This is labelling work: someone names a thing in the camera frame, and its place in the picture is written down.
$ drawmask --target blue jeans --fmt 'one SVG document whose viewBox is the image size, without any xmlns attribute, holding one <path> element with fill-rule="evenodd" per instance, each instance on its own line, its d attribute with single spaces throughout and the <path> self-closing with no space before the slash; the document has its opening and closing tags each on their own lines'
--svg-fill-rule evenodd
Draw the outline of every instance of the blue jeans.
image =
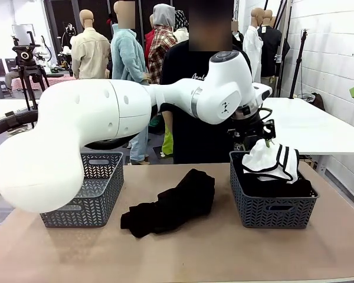
<svg viewBox="0 0 354 283">
<path fill-rule="evenodd" d="M 148 126 L 142 130 L 131 141 L 130 160 L 140 162 L 144 161 L 147 152 Z"/>
</svg>

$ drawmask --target blue fleece coat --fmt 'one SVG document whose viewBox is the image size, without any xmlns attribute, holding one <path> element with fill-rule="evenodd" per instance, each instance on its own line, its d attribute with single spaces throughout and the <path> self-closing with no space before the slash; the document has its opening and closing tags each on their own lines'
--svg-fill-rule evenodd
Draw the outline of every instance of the blue fleece coat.
<svg viewBox="0 0 354 283">
<path fill-rule="evenodd" d="M 120 29 L 113 25 L 114 38 L 110 45 L 113 60 L 114 80 L 142 83 L 147 71 L 142 46 L 136 41 L 136 33 L 131 29 Z"/>
</svg>

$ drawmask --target white shirt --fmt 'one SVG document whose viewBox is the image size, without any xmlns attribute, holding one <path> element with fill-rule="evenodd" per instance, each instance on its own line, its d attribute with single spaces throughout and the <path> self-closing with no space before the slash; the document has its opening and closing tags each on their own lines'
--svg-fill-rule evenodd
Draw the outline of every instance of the white shirt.
<svg viewBox="0 0 354 283">
<path fill-rule="evenodd" d="M 254 83 L 261 82 L 261 53 L 263 45 L 264 43 L 258 36 L 257 29 L 250 25 L 244 35 L 242 49 L 249 57 Z"/>
<path fill-rule="evenodd" d="M 188 32 L 187 28 L 179 28 L 179 29 L 177 29 L 173 33 L 173 35 L 176 37 L 178 43 L 189 39 L 189 32 Z"/>
<path fill-rule="evenodd" d="M 94 28 L 86 28 L 76 35 L 71 52 L 76 78 L 105 78 L 109 52 L 109 40 Z"/>
</svg>

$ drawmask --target table leg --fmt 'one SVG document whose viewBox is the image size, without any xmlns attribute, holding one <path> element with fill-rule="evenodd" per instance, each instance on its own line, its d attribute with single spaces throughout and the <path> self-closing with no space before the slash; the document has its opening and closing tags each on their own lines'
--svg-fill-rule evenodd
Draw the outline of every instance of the table leg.
<svg viewBox="0 0 354 283">
<path fill-rule="evenodd" d="M 319 156 L 319 161 L 317 162 L 316 172 L 320 176 L 324 176 L 325 175 L 326 166 L 328 164 L 329 157 L 330 157 L 329 155 L 320 155 Z"/>
</svg>

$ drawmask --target table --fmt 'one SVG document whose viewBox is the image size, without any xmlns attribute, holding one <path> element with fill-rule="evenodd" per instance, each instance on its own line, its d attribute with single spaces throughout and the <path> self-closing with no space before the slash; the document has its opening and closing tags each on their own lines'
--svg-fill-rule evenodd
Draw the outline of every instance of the table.
<svg viewBox="0 0 354 283">
<path fill-rule="evenodd" d="M 16 113 L 18 110 L 22 110 L 25 108 L 27 108 L 27 105 L 24 99 L 0 100 L 0 119 L 5 117 L 5 113 L 8 113 L 10 111 Z"/>
<path fill-rule="evenodd" d="M 59 78 L 47 78 L 48 83 L 50 84 L 50 86 L 54 85 L 54 84 L 58 84 L 58 83 L 62 83 L 63 81 L 71 81 L 71 80 L 75 80 L 74 77 L 70 77 L 70 75 L 64 75 L 62 77 Z M 33 80 L 30 79 L 30 84 L 31 84 L 31 88 L 33 90 L 37 90 L 40 89 L 40 84 L 38 83 L 33 83 Z M 21 84 L 21 79 L 20 78 L 15 78 L 14 80 L 12 80 L 12 89 L 16 90 L 16 89 L 21 89 L 22 90 L 22 84 Z"/>
<path fill-rule="evenodd" d="M 208 217 L 142 239 L 120 229 L 129 206 L 155 201 L 191 168 L 215 178 Z M 39 215 L 14 210 L 0 226 L 0 283 L 354 279 L 354 209 L 308 165 L 300 170 L 320 193 L 309 225 L 272 230 L 241 225 L 229 164 L 125 166 L 123 189 L 103 228 L 46 229 Z"/>
<path fill-rule="evenodd" d="M 304 100 L 267 98 L 264 107 L 273 109 L 275 141 L 300 154 L 321 156 L 317 166 L 321 175 L 330 155 L 354 154 L 354 127 Z"/>
</svg>

